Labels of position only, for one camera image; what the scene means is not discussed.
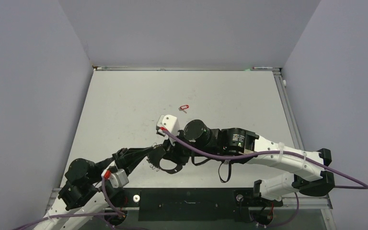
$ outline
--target cable tie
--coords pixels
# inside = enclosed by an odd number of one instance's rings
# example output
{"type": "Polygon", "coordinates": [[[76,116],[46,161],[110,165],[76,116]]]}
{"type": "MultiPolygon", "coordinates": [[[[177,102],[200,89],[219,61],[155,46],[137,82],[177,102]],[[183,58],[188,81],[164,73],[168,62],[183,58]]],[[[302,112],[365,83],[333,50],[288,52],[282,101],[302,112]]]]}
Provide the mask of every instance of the cable tie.
{"type": "Polygon", "coordinates": [[[54,220],[50,216],[50,211],[47,211],[47,219],[50,220],[51,222],[54,222],[54,220]]]}
{"type": "Polygon", "coordinates": [[[301,169],[303,169],[305,165],[305,161],[307,160],[307,153],[306,151],[302,151],[302,150],[301,152],[302,152],[302,155],[304,156],[304,159],[302,160],[302,165],[301,165],[301,169]]]}
{"type": "Polygon", "coordinates": [[[274,167],[281,163],[281,160],[283,159],[283,153],[284,153],[284,143],[283,142],[278,143],[278,150],[280,151],[280,153],[278,154],[278,158],[274,164],[270,165],[270,167],[274,167]]]}

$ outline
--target white table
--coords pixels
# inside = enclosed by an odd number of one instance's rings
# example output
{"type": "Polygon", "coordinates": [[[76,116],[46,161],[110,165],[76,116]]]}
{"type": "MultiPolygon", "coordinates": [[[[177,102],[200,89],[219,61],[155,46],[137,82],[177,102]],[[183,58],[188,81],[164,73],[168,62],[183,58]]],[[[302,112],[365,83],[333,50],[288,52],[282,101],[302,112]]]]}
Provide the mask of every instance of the white table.
{"type": "MultiPolygon", "coordinates": [[[[271,71],[96,71],[66,168],[76,158],[97,162],[124,147],[162,143],[164,138],[155,134],[162,114],[177,116],[181,128],[201,119],[209,128],[240,127],[294,146],[271,71]],[[178,110],[184,104],[190,106],[187,114],[178,110]]],[[[256,180],[282,173],[262,165],[235,164],[231,180],[223,184],[219,164],[189,163],[170,175],[152,170],[143,160],[126,187],[253,187],[256,180]]],[[[221,174],[226,176],[225,167],[221,174]]]]}

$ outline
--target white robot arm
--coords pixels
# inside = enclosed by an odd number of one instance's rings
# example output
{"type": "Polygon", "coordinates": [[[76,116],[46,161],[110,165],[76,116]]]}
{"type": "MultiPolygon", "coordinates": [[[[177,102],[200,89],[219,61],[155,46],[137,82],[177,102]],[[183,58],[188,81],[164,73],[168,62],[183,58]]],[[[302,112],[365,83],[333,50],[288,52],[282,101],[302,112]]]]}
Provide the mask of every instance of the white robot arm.
{"type": "MultiPolygon", "coordinates": [[[[170,174],[179,172],[190,157],[195,164],[196,156],[205,156],[208,158],[206,161],[218,160],[229,165],[261,164],[284,170],[283,174],[274,178],[255,181],[254,187],[251,188],[253,195],[249,196],[250,199],[270,203],[281,201],[281,196],[295,192],[308,196],[323,196],[335,187],[334,174],[324,169],[328,168],[332,161],[331,153],[327,149],[313,152],[294,149],[240,128],[209,129],[200,120],[189,122],[181,130],[178,119],[172,115],[162,115],[156,124],[156,130],[157,134],[168,135],[169,139],[154,147],[121,149],[111,158],[98,163],[85,159],[73,161],[65,174],[65,186],[45,215],[48,220],[40,222],[34,229],[77,230],[95,213],[107,206],[118,206],[117,202],[113,203],[118,201],[118,194],[129,182],[129,174],[145,157],[153,167],[170,174]],[[176,163],[177,167],[165,170],[160,167],[161,159],[170,160],[176,163]],[[95,183],[100,184],[102,188],[96,187],[95,183]],[[104,199],[104,192],[110,194],[112,201],[104,199]],[[63,215],[62,218],[51,217],[59,214],[63,215]]],[[[368,189],[368,185],[358,183],[368,189]]],[[[133,201],[138,207],[139,197],[133,201]]]]}

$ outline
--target light gray wall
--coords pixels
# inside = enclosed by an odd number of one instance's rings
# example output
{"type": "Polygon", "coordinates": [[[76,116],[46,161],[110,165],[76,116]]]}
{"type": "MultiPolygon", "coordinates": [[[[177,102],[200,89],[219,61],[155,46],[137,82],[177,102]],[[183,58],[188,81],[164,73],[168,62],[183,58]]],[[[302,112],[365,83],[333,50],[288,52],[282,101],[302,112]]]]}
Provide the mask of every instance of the light gray wall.
{"type": "Polygon", "coordinates": [[[97,66],[282,67],[320,0],[60,0],[97,66]]]}
{"type": "MultiPolygon", "coordinates": [[[[322,0],[283,74],[305,148],[368,183],[368,1],[322,0]]],[[[368,190],[330,196],[338,229],[368,229],[368,190]]]]}
{"type": "Polygon", "coordinates": [[[0,230],[41,218],[92,68],[56,0],[0,0],[0,230]]]}

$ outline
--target screw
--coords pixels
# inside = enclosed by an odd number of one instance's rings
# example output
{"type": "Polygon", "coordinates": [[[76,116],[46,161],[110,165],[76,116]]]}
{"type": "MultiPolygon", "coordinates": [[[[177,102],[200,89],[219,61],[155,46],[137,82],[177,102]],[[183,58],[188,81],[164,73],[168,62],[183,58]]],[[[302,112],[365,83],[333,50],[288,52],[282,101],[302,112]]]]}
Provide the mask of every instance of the screw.
{"type": "Polygon", "coordinates": [[[240,202],[242,199],[243,199],[243,195],[242,194],[239,194],[239,195],[236,196],[236,200],[238,202],[240,202]]]}

